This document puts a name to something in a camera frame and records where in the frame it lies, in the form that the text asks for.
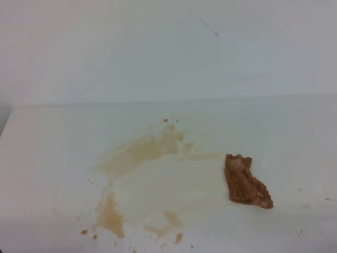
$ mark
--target brown liquid stain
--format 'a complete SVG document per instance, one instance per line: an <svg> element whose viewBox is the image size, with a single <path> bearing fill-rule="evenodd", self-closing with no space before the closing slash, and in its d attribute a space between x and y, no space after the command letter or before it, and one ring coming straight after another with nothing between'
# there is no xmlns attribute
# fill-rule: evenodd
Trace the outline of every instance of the brown liquid stain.
<svg viewBox="0 0 337 253"><path fill-rule="evenodd" d="M97 227L105 228L116 234L118 238L124 237L123 215L116 211L116 203L114 195L111 193L111 187L116 177L121 177L135 170L143 164L159 159L165 155L179 154L183 152L185 134L178 131L173 124L167 124L159 135L154 133L147 134L143 137L128 141L118 147L109 150L100 157L102 161L97 170L102 171L108 178L108 186L102 191L102 197L96 207L98 214L96 224ZM193 143L188 143L188 147L193 147ZM148 226L147 229L162 236L173 229L181 226L181 221L173 212L166 211L165 216L170 225L165 228L156 228Z"/></svg>
<svg viewBox="0 0 337 253"><path fill-rule="evenodd" d="M109 193L105 199L101 200L96 207L96 212L98 217L93 230L96 230L97 227L102 227L117 235L117 238L124 238L123 215L116 210L116 203L112 193Z"/></svg>
<svg viewBox="0 0 337 253"><path fill-rule="evenodd" d="M172 211L164 211L164 216L168 222L166 226L164 226L163 228L159 228L156 226L145 226L144 230L148 230L152 233L155 233L157 234L158 237L163 237L182 226L182 222L177 213Z"/></svg>
<svg viewBox="0 0 337 253"><path fill-rule="evenodd" d="M183 236L184 235L182 233L178 233L177 236L175 237L175 244L179 244L183 239Z"/></svg>
<svg viewBox="0 0 337 253"><path fill-rule="evenodd" d="M205 153L205 154L195 154L195 155L188 155L182 158L179 158L178 161L185 162L200 162L200 161L207 161L207 160L219 160L221 158L220 154L217 153Z"/></svg>
<svg viewBox="0 0 337 253"><path fill-rule="evenodd" d="M173 124L167 125L159 136L147 134L117 147L110 155L103 155L101 159L104 161L97 169L110 178L123 176L146 162L164 155L178 154L180 142L184 139L184 133L179 132Z"/></svg>

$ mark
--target white countertop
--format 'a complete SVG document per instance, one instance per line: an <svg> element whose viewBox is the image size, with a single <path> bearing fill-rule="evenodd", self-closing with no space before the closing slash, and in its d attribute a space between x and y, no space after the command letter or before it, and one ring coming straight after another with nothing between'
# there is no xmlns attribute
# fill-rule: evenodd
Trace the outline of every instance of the white countertop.
<svg viewBox="0 0 337 253"><path fill-rule="evenodd" d="M0 138L0 249L333 252L336 108L320 95L14 109ZM273 209L229 202L226 153L253 158Z"/></svg>

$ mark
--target brown speck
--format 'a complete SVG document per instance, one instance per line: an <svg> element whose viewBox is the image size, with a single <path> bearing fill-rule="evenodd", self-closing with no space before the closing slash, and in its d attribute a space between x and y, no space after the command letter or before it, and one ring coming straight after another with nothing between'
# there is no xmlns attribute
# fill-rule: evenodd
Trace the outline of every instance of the brown speck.
<svg viewBox="0 0 337 253"><path fill-rule="evenodd" d="M176 238L175 238L175 244L179 244L181 242L181 240L183 239L183 234L182 233L178 233Z"/></svg>

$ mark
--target liquid spill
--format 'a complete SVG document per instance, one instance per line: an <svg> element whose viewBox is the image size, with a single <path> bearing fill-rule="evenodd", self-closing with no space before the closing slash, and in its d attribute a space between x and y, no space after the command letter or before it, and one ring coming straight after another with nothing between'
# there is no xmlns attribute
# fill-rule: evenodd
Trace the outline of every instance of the liquid spill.
<svg viewBox="0 0 337 253"><path fill-rule="evenodd" d="M182 233L178 233L177 236L175 237L175 244L179 244L183 239L183 236L184 235Z"/></svg>
<svg viewBox="0 0 337 253"><path fill-rule="evenodd" d="M117 238L124 238L123 215L116 210L116 203L112 193L108 193L106 198L98 204L96 212L98 217L93 230L96 230L97 227L102 227L117 235Z"/></svg>
<svg viewBox="0 0 337 253"><path fill-rule="evenodd" d="M152 233L157 234L158 237L163 237L168 233L173 232L177 228L181 227L182 222L177 213L172 211L164 211L164 216L167 219L168 224L163 228L156 226L145 226L144 230L148 230Z"/></svg>
<svg viewBox="0 0 337 253"><path fill-rule="evenodd" d="M179 132L173 124L167 125L159 136L148 134L119 146L97 169L105 172L110 179L123 176L146 162L164 155L178 154L184 139L184 133Z"/></svg>

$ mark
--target brown crumb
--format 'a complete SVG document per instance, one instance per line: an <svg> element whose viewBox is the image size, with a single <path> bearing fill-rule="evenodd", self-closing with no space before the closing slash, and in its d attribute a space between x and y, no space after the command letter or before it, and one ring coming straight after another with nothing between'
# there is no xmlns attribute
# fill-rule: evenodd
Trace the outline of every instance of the brown crumb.
<svg viewBox="0 0 337 253"><path fill-rule="evenodd" d="M272 208L273 201L267 187L252 176L250 167L253 159L240 154L227 154L225 178L230 191L230 200L244 205Z"/></svg>
<svg viewBox="0 0 337 253"><path fill-rule="evenodd" d="M181 240L183 239L183 234L182 233L178 233L176 238L175 238L175 244L179 244L181 242Z"/></svg>

